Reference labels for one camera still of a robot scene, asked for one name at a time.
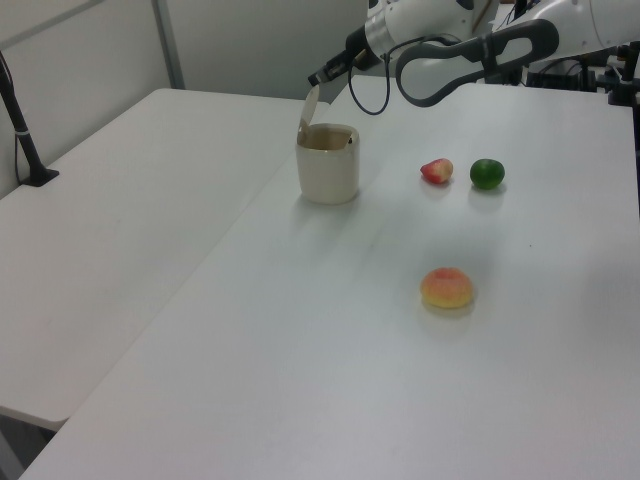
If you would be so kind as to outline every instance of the green fruit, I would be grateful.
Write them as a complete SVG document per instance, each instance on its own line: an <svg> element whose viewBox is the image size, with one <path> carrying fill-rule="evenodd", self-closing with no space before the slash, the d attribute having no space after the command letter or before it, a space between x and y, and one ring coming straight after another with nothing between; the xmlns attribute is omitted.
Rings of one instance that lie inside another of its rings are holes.
<svg viewBox="0 0 640 480"><path fill-rule="evenodd" d="M471 181L481 190L496 188L504 179L504 167L497 160L482 158L471 165Z"/></svg>

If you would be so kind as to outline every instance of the cup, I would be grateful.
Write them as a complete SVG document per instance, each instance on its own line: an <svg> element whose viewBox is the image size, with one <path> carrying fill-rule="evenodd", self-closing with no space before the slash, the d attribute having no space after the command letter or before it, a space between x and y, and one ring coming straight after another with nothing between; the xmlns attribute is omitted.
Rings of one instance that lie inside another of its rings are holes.
<svg viewBox="0 0 640 480"><path fill-rule="evenodd" d="M314 87L300 119L296 159L302 196L325 205L339 205L358 193L360 135L348 125L310 125L318 101Z"/></svg>

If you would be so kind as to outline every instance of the peach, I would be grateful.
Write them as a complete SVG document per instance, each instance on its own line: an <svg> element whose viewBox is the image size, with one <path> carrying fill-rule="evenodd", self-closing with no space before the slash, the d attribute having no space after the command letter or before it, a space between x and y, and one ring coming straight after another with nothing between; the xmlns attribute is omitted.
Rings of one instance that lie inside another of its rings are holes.
<svg viewBox="0 0 640 480"><path fill-rule="evenodd" d="M460 308L473 299L473 284L457 268L437 268L420 284L422 298L440 308Z"/></svg>

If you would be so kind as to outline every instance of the white cup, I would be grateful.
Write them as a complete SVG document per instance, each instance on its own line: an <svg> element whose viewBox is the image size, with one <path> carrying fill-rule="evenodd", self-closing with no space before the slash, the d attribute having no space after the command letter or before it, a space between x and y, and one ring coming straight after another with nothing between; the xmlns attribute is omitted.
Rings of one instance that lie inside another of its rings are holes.
<svg viewBox="0 0 640 480"><path fill-rule="evenodd" d="M347 125L318 123L296 145L302 195L315 203L338 205L358 193L360 135Z"/></svg>

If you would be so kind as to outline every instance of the cup lid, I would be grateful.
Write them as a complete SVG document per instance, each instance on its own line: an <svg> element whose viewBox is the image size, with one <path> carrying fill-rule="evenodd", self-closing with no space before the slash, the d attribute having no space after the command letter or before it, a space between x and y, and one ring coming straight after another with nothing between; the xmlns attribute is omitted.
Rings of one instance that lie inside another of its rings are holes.
<svg viewBox="0 0 640 480"><path fill-rule="evenodd" d="M302 145L307 137L309 125L311 125L311 120L313 119L313 114L316 111L319 97L320 86L316 85L307 94L307 99L304 102L304 107L302 107L300 124L298 125L298 145Z"/></svg>

